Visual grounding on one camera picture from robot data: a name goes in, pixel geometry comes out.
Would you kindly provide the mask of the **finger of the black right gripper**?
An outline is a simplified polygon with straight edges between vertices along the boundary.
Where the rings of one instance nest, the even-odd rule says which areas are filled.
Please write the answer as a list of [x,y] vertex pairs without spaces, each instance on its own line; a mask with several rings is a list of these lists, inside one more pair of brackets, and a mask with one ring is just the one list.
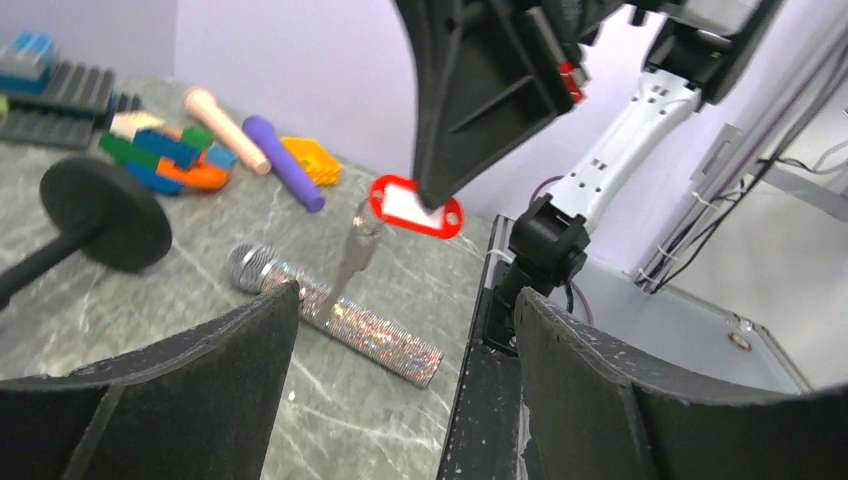
[[412,178],[434,210],[576,103],[578,68],[539,1],[399,1],[417,77]]

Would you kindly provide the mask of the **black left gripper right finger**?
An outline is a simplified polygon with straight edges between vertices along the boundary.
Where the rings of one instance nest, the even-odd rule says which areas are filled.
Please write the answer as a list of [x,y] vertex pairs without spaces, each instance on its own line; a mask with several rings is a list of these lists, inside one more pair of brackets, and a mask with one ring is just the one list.
[[549,479],[843,479],[847,390],[715,379],[573,320],[532,289],[514,311],[530,430]]

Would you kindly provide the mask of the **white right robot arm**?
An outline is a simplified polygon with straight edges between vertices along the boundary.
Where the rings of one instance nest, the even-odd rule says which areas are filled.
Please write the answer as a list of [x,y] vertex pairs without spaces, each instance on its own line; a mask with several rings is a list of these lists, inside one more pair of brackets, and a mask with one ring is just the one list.
[[[582,49],[615,1],[400,1],[414,56],[417,129],[412,178],[428,209],[576,107]],[[665,20],[623,112],[514,223],[514,259],[494,287],[482,339],[516,354],[518,293],[549,295],[587,258],[591,232],[649,153],[691,114],[731,91],[780,9],[777,1],[637,1]]]

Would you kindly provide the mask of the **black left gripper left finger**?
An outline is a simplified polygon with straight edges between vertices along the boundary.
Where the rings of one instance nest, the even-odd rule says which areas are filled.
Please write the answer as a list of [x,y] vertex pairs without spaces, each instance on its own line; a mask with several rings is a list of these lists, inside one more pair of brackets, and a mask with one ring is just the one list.
[[257,479],[299,326],[294,282],[68,375],[1,384],[5,479]]

